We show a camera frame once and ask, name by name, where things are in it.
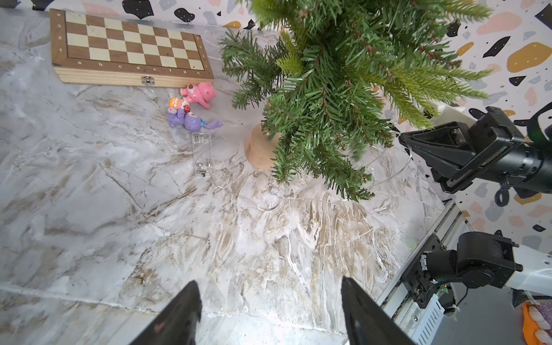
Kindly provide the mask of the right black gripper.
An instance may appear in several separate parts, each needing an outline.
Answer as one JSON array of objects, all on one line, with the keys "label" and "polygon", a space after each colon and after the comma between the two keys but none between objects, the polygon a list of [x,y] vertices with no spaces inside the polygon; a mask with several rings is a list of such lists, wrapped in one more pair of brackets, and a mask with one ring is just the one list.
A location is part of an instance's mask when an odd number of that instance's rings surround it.
[{"label": "right black gripper", "polygon": [[463,191],[476,178],[525,188],[528,163],[525,138],[500,108],[488,106],[473,125],[449,122],[405,132],[399,143],[421,156],[444,191]]}]

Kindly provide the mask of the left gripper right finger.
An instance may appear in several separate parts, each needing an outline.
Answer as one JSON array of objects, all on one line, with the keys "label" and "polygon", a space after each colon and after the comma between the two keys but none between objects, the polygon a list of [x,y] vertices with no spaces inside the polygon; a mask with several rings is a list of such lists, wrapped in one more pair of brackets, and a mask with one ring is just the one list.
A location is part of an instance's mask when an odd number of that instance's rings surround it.
[{"label": "left gripper right finger", "polygon": [[343,276],[341,292],[350,344],[415,344],[353,278]]}]

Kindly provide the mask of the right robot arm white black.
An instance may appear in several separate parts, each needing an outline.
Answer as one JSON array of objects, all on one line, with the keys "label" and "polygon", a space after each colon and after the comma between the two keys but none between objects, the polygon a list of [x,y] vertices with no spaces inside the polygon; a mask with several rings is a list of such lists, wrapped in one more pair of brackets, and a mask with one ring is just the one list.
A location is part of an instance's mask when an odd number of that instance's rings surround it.
[{"label": "right robot arm white black", "polygon": [[[542,129],[537,116],[512,121],[490,106],[473,125],[449,122],[398,139],[426,161],[445,193],[463,191],[477,178],[499,184],[494,198],[499,207],[508,204],[510,189],[523,198],[551,192],[551,130]],[[550,296],[551,261],[500,232],[462,234],[453,250],[432,236],[402,282],[421,308],[448,283],[468,289],[506,286]]]}]

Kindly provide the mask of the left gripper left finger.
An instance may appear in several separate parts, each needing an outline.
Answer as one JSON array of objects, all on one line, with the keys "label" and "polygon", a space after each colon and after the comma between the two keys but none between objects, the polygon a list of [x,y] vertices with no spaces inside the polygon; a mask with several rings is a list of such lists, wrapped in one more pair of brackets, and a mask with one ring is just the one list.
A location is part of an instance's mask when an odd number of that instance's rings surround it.
[{"label": "left gripper left finger", "polygon": [[195,344],[201,312],[200,291],[197,282],[192,280],[130,344]]}]

